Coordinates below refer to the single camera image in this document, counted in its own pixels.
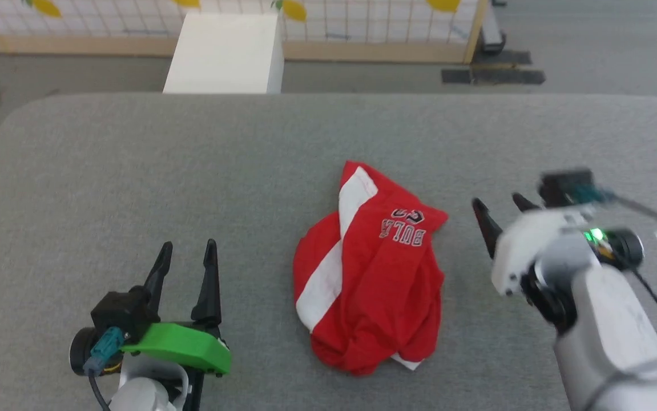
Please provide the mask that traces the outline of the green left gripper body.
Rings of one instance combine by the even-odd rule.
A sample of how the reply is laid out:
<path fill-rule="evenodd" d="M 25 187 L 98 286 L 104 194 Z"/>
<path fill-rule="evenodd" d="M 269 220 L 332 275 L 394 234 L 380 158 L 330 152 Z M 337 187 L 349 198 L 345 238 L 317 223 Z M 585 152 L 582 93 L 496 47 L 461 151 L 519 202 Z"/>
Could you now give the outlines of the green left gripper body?
<path fill-rule="evenodd" d="M 122 353 L 140 353 L 205 373 L 229 374 L 232 353 L 223 341 L 210 333 L 177 323 L 150 325 L 136 342 L 126 342 Z"/>

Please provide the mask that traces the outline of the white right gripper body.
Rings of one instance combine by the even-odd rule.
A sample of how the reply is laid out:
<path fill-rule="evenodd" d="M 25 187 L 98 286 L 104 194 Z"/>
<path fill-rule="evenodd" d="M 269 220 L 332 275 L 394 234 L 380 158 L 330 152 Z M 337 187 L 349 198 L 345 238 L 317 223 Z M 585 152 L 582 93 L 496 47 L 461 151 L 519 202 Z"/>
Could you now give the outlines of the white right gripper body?
<path fill-rule="evenodd" d="M 500 235 L 491 281 L 501 295 L 521 291 L 521 276 L 534 271 L 543 289 L 589 294 L 599 263 L 583 234 L 593 207 L 538 209 L 522 213 Z"/>

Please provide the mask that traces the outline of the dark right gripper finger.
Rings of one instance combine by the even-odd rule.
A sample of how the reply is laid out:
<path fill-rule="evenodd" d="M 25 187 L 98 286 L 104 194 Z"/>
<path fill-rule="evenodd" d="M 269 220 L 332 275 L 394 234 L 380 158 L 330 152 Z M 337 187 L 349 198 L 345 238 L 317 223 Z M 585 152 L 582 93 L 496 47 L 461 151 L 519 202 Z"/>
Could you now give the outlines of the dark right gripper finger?
<path fill-rule="evenodd" d="M 531 202 L 531 200 L 527 199 L 519 192 L 513 193 L 513 202 L 521 213 L 542 209 L 541 206 Z"/>
<path fill-rule="evenodd" d="M 472 208 L 490 259 L 495 259 L 496 242 L 503 234 L 503 229 L 490 216 L 489 210 L 482 200 L 473 198 Z"/>

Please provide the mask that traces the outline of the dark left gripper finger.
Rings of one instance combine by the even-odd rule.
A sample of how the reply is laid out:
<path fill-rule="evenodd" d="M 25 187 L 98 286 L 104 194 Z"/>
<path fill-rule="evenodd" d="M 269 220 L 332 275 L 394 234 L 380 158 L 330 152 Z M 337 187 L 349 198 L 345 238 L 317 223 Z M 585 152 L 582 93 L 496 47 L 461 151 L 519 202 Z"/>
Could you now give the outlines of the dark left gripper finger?
<path fill-rule="evenodd" d="M 164 242 L 162 248 L 151 268 L 148 278 L 144 284 L 145 289 L 149 292 L 148 309 L 154 314 L 158 314 L 160 299 L 162 295 L 162 285 L 171 268 L 171 258 L 174 252 L 174 245 L 171 241 Z"/>
<path fill-rule="evenodd" d="M 222 321 L 219 261 L 216 240 L 208 239 L 203 259 L 204 276 L 197 299 L 191 310 L 193 325 L 207 333 L 220 333 Z"/>

